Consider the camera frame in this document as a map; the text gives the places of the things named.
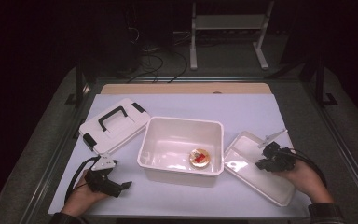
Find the sleeve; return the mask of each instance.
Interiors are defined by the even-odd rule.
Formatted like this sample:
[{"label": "sleeve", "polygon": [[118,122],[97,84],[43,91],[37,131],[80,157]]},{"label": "sleeve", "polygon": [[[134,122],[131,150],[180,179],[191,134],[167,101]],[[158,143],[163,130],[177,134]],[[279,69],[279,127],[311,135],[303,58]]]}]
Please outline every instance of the sleeve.
[{"label": "sleeve", "polygon": [[48,224],[81,224],[76,217],[71,217],[65,213],[56,213]]},{"label": "sleeve", "polygon": [[338,205],[333,203],[314,203],[308,207],[311,224],[344,224],[345,220]]}]

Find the metal frame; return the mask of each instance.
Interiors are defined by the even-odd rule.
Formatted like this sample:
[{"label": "metal frame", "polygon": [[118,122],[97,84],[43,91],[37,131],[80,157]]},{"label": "metal frame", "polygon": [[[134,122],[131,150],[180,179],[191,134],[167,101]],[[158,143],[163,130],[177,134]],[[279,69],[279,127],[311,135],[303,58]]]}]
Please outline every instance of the metal frame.
[{"label": "metal frame", "polygon": [[269,18],[274,6],[274,1],[269,1],[265,14],[257,15],[197,15],[196,3],[193,3],[191,19],[191,45],[190,45],[190,68],[197,70],[196,32],[198,30],[260,30],[260,36],[253,43],[255,54],[260,62],[261,69],[268,70],[266,58],[261,46],[269,26]]}]

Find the person's arm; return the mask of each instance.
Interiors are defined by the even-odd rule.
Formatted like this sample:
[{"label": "person's arm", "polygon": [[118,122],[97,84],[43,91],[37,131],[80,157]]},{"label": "person's arm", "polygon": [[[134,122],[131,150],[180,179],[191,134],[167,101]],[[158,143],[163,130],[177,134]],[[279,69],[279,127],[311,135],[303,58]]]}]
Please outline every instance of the person's arm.
[{"label": "person's arm", "polygon": [[69,196],[60,213],[54,214],[50,224],[80,224],[77,219],[98,201],[109,197],[101,192],[92,192],[84,179],[87,170],[77,182],[71,196]]},{"label": "person's arm", "polygon": [[310,223],[345,223],[322,179],[305,162],[297,160],[293,170],[274,174],[288,179],[296,189],[310,197]]}]

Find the white plastic container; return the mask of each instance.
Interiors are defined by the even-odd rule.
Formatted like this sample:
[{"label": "white plastic container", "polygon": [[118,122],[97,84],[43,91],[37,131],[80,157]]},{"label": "white plastic container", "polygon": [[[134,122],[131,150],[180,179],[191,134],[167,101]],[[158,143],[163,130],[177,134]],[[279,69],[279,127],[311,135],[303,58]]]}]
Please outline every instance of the white plastic container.
[{"label": "white plastic container", "polygon": [[[146,125],[138,163],[152,181],[212,187],[223,172],[223,125],[217,121],[153,117]],[[204,168],[191,165],[190,152],[208,151]]]},{"label": "white plastic container", "polygon": [[287,206],[295,193],[288,180],[259,170],[256,162],[265,158],[263,140],[248,132],[240,133],[225,151],[226,170],[279,206]]}]

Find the human hand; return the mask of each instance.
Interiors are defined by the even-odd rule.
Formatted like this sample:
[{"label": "human hand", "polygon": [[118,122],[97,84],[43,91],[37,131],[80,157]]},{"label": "human hand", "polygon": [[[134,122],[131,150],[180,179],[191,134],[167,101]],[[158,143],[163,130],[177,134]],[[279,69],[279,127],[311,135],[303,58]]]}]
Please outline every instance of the human hand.
[{"label": "human hand", "polygon": [[62,213],[72,217],[79,217],[85,213],[98,201],[109,197],[109,195],[101,192],[93,192],[87,185],[84,177],[88,170],[83,171],[83,175],[75,185],[72,194],[69,196],[65,206],[61,210]]},{"label": "human hand", "polygon": [[296,189],[307,194],[312,203],[334,203],[334,199],[324,186],[322,179],[301,160],[296,160],[293,170],[274,172],[273,174],[289,180]]}]

